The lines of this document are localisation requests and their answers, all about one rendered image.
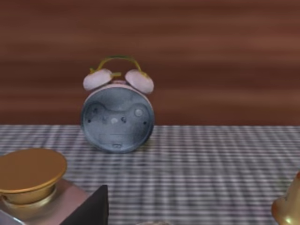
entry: twin bell alarm clock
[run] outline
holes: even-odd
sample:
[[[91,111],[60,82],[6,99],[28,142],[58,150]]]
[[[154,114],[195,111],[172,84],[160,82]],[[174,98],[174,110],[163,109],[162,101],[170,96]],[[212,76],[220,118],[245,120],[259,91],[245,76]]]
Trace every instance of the twin bell alarm clock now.
[[[121,73],[103,68],[115,59],[132,62],[136,69],[120,80]],[[145,95],[153,91],[154,83],[136,60],[126,56],[102,60],[96,70],[90,69],[83,87],[91,93],[83,104],[81,126],[92,145],[107,152],[125,153],[148,140],[154,127],[154,112]]]

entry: gold bottle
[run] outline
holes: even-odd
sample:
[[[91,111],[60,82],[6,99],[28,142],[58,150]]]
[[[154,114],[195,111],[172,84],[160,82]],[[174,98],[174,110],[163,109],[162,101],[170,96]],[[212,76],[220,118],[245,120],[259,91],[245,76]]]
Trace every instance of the gold bottle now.
[[[0,157],[0,224],[59,225],[88,195],[62,179],[67,161],[48,149]]]
[[[300,172],[286,194],[273,202],[271,211],[279,225],[300,225]]]

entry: round gold lid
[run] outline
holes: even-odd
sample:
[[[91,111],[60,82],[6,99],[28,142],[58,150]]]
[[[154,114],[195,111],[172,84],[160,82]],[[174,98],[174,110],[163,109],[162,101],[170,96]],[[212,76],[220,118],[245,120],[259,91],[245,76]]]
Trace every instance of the round gold lid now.
[[[0,194],[43,192],[67,169],[62,154],[49,149],[19,150],[0,157]]]

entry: checkered tablecloth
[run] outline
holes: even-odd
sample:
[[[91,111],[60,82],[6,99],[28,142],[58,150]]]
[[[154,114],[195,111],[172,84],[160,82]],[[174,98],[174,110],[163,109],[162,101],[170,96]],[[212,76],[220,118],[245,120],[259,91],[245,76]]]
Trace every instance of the checkered tablecloth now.
[[[65,178],[109,187],[110,225],[275,225],[270,207],[299,170],[300,127],[156,126],[127,154],[93,149],[79,126],[0,126],[0,154],[50,148]]]

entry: jar lid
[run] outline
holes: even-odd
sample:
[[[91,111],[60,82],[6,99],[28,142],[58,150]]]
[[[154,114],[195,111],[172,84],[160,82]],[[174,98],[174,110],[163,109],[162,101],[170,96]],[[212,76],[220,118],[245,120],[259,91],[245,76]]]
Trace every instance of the jar lid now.
[[[28,204],[47,197],[67,169],[62,154],[25,149],[0,157],[0,194],[10,203]]]

